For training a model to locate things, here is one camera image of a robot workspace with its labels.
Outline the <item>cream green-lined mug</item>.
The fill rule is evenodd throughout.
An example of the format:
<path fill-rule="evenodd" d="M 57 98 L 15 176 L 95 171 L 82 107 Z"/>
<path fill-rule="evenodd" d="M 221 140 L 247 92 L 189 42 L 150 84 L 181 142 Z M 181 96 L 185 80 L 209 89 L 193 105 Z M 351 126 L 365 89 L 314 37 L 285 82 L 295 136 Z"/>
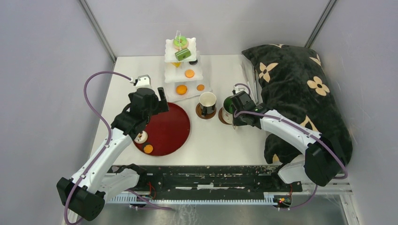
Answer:
<path fill-rule="evenodd" d="M 232 103 L 232 100 L 231 100 L 231 97 L 232 96 L 229 96 L 229 97 L 226 97 L 225 98 L 225 100 L 224 100 L 224 102 L 223 102 L 223 107 L 225 107 L 225 109 L 229 112 L 229 113 L 231 113 L 231 114 L 234 114 L 234 108 L 233 108 L 233 103 Z"/>

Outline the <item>dark red round tray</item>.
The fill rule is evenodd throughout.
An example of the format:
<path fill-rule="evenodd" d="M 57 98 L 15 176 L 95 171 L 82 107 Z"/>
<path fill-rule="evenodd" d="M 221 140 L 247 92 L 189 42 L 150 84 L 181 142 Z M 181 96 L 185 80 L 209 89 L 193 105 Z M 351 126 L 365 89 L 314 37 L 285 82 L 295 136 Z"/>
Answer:
<path fill-rule="evenodd" d="M 148 155 L 165 156 L 181 148 L 187 141 L 191 131 L 191 122 L 187 113 L 174 103 L 168 103 L 168 106 L 168 112 L 151 117 L 145 128 L 148 134 L 147 141 L 143 144 L 134 143 L 141 152 L 145 145 L 151 144 L 153 152 Z"/>

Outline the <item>black white-lined mug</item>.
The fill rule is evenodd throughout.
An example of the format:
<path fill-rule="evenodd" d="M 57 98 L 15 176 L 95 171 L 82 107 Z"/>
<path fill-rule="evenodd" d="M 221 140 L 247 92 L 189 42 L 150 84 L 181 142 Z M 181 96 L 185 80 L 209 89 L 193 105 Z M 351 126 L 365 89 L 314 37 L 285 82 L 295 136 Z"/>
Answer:
<path fill-rule="evenodd" d="M 202 110 L 202 115 L 210 114 L 216 108 L 216 95 L 212 92 L 205 92 L 199 97 L 199 104 Z"/>

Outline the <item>small chip cookie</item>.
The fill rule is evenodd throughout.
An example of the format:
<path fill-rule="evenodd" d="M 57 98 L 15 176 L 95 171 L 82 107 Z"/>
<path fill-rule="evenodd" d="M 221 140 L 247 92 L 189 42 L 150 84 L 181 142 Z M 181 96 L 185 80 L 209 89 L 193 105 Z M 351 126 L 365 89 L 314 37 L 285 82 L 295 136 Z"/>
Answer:
<path fill-rule="evenodd" d="M 205 89 L 205 85 L 199 84 L 199 85 L 196 87 L 196 89 L 197 89 L 197 91 L 203 91 L 203 90 Z"/>

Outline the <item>brown wooden coaster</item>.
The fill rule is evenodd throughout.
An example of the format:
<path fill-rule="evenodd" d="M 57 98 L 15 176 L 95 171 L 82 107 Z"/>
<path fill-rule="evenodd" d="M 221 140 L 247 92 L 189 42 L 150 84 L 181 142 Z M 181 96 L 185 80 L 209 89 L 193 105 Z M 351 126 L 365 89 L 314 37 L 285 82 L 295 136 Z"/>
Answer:
<path fill-rule="evenodd" d="M 233 114 L 229 113 L 225 107 L 222 107 L 218 112 L 218 118 L 221 123 L 226 125 L 232 125 L 233 123 Z"/>
<path fill-rule="evenodd" d="M 200 108 L 200 104 L 198 103 L 198 104 L 196 105 L 195 112 L 196 112 L 196 115 L 197 115 L 199 118 L 201 118 L 201 119 L 203 119 L 203 120 L 208 120 L 208 119 L 213 118 L 213 117 L 216 115 L 216 108 L 215 108 L 215 111 L 214 111 L 214 112 L 212 112 L 212 113 L 210 113 L 210 114 L 202 115 L 202 110 L 201 110 L 201 108 Z"/>

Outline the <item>dark chocolate sandwich cookie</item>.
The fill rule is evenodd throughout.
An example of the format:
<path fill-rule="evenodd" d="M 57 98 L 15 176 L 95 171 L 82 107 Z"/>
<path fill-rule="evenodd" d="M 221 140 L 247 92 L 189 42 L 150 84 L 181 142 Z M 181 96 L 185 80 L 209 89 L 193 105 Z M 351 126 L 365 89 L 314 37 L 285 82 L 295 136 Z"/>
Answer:
<path fill-rule="evenodd" d="M 189 64 L 190 64 L 190 65 L 197 65 L 198 62 L 199 62 L 198 60 L 189 61 Z"/>

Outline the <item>white three-tier dessert stand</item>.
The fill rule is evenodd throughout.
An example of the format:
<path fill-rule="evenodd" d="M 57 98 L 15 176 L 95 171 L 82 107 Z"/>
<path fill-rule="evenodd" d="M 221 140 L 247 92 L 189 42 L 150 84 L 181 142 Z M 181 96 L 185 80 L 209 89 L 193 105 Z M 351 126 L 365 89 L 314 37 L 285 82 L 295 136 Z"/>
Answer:
<path fill-rule="evenodd" d="M 200 96 L 211 92 L 210 81 L 201 64 L 196 38 L 176 31 L 165 41 L 164 89 L 169 102 Z"/>

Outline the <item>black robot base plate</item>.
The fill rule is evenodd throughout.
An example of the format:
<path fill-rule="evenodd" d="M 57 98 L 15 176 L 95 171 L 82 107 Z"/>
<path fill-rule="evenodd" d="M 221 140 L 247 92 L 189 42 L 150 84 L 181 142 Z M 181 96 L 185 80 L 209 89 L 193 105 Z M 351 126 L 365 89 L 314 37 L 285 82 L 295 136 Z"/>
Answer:
<path fill-rule="evenodd" d="M 132 188 L 155 200 L 261 200 L 264 193 L 302 192 L 301 182 L 284 183 L 278 166 L 137 166 L 140 178 Z"/>

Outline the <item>yellow cake wedge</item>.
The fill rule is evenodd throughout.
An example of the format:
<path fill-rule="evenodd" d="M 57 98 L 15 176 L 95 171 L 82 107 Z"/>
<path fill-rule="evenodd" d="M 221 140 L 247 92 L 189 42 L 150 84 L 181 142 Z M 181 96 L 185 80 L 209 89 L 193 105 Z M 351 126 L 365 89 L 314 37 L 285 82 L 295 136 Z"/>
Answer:
<path fill-rule="evenodd" d="M 176 68 L 180 67 L 180 65 L 182 64 L 181 62 L 171 62 L 171 64 L 173 66 L 175 66 Z"/>

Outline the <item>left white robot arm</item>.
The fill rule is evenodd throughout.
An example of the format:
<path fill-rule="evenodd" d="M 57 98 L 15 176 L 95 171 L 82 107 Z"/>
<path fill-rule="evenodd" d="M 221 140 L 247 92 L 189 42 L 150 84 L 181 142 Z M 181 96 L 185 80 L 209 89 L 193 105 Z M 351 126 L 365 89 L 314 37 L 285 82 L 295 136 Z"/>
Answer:
<path fill-rule="evenodd" d="M 81 219 L 94 220 L 108 200 L 129 188 L 143 190 L 148 184 L 145 175 L 129 167 L 110 179 L 105 177 L 119 155 L 144 131 L 150 118 L 169 110 L 163 87 L 158 88 L 158 93 L 138 88 L 128 97 L 130 103 L 107 125 L 108 137 L 102 146 L 71 178 L 62 177 L 56 184 L 65 210 Z"/>

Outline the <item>round beige biscuit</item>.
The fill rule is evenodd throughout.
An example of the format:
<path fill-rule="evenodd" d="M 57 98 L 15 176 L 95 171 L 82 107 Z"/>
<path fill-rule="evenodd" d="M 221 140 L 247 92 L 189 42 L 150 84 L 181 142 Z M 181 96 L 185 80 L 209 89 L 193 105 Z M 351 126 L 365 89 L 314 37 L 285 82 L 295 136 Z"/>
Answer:
<path fill-rule="evenodd" d="M 192 69 L 187 69 L 187 70 L 184 72 L 184 75 L 185 75 L 185 77 L 187 77 L 187 78 L 193 78 L 193 77 L 195 76 L 195 72 L 194 72 L 194 70 L 192 70 Z"/>

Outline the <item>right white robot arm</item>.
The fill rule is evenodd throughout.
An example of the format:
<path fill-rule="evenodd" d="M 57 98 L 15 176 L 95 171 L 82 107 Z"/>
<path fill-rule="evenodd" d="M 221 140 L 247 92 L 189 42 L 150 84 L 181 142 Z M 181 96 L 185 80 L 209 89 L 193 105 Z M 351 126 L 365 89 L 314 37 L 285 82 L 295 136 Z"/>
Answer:
<path fill-rule="evenodd" d="M 232 93 L 233 125 L 249 125 L 270 132 L 301 153 L 271 178 L 274 190 L 284 191 L 295 181 L 309 181 L 324 187 L 333 179 L 347 178 L 347 160 L 336 137 L 305 128 L 264 104 L 255 104 L 243 90 Z"/>

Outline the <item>metal serving tongs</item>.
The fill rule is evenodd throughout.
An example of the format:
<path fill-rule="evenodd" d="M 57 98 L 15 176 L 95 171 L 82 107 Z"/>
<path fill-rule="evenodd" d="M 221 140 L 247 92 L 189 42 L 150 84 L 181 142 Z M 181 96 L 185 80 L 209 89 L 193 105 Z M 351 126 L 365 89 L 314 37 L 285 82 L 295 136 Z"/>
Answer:
<path fill-rule="evenodd" d="M 249 60 L 246 58 L 242 59 L 241 67 L 243 71 L 243 76 L 245 78 L 246 84 L 249 86 L 251 90 L 251 98 L 257 104 L 259 103 L 258 97 L 258 87 L 256 80 L 256 72 L 254 66 L 251 64 Z"/>

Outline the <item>green striped cake slice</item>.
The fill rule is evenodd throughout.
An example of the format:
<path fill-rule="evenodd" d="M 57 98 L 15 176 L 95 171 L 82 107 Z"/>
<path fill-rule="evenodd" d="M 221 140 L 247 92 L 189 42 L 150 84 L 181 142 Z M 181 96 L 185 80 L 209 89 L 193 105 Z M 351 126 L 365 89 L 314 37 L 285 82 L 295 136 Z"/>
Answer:
<path fill-rule="evenodd" d="M 186 58 L 189 58 L 191 56 L 191 51 L 188 48 L 178 50 L 175 52 L 175 58 L 177 61 L 183 61 Z"/>

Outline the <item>large orange egg tart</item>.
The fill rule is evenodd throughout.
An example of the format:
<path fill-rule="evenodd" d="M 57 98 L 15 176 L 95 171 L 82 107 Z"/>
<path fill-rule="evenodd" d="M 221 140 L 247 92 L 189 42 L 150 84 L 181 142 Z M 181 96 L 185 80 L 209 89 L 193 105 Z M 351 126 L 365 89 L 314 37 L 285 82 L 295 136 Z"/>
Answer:
<path fill-rule="evenodd" d="M 176 87 L 176 93 L 177 93 L 178 95 L 184 95 L 184 94 L 187 93 L 187 91 L 188 91 L 188 88 L 187 88 L 186 85 L 178 85 L 178 86 Z"/>

